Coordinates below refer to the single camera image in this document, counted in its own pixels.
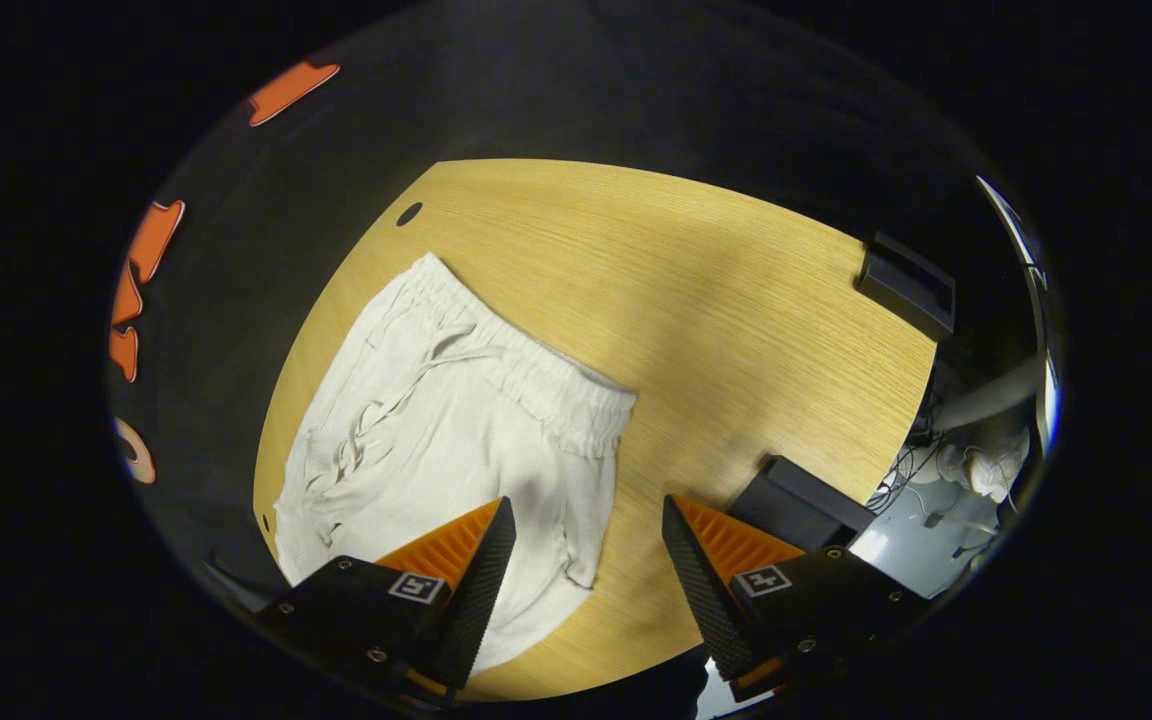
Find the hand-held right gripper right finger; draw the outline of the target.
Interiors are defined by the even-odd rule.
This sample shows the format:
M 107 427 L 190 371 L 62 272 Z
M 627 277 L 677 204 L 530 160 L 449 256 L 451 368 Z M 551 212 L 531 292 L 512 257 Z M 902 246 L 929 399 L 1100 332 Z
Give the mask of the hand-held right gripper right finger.
M 664 497 L 660 533 L 737 702 L 832 682 L 934 607 L 840 544 L 799 550 L 691 498 Z

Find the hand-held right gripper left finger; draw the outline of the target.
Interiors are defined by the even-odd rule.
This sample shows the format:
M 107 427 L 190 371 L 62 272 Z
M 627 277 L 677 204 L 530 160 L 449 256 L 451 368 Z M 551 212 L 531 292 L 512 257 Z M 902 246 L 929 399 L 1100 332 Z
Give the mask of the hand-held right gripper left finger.
M 253 620 L 279 647 L 384 703 L 467 687 L 516 541 L 507 497 L 376 561 L 340 555 Z

